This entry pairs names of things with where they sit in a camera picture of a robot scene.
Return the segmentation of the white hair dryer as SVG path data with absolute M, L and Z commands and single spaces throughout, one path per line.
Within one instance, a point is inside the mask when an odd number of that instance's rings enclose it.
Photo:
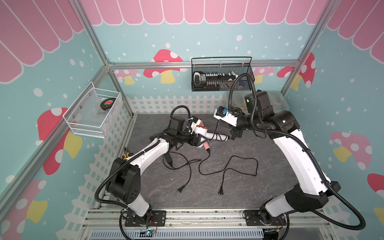
M 217 133 L 209 133 L 207 128 L 203 127 L 196 127 L 194 130 L 195 134 L 200 134 L 201 141 L 208 139 L 208 141 L 215 140 L 215 141 L 227 141 L 230 139 L 228 135 L 222 135 L 222 134 L 217 134 Z

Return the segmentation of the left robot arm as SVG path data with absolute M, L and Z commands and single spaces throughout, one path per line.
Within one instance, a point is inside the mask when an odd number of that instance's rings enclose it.
M 120 206 L 123 211 L 148 225 L 152 219 L 152 206 L 141 195 L 141 174 L 156 159 L 165 155 L 178 144 L 200 143 L 195 132 L 201 120 L 192 116 L 187 106 L 177 106 L 171 111 L 168 126 L 151 136 L 151 143 L 127 159 L 117 158 L 108 177 L 97 188 L 94 198 L 101 204 Z

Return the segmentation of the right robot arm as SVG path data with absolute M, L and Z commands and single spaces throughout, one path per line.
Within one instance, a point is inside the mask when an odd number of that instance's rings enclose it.
M 232 105 L 233 92 L 239 82 L 247 82 L 251 94 L 246 103 L 249 111 Z M 218 110 L 217 117 L 231 126 L 232 138 L 240 138 L 245 130 L 264 133 L 280 148 L 293 169 L 298 184 L 285 194 L 265 202 L 259 211 L 261 222 L 269 225 L 280 215 L 294 212 L 312 212 L 324 220 L 347 230 L 359 231 L 366 227 L 362 214 L 338 192 L 341 186 L 331 181 L 321 169 L 311 150 L 307 147 L 303 134 L 294 115 L 289 111 L 274 113 L 266 92 L 257 91 L 250 74 L 241 74 L 230 82 L 229 103 L 226 109 Z M 347 225 L 333 220 L 318 210 L 334 196 L 349 208 L 358 218 L 357 225 Z

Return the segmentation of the pink hair dryer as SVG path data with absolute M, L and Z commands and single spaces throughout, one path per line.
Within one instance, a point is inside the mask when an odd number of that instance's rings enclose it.
M 200 123 L 200 127 L 205 127 L 205 125 L 204 125 L 204 123 L 203 122 L 201 122 Z M 209 143 L 208 142 L 205 142 L 204 143 L 204 148 L 205 148 L 205 150 L 208 152 L 208 153 L 210 153 L 211 151 L 210 151 L 210 146 L 209 146 Z

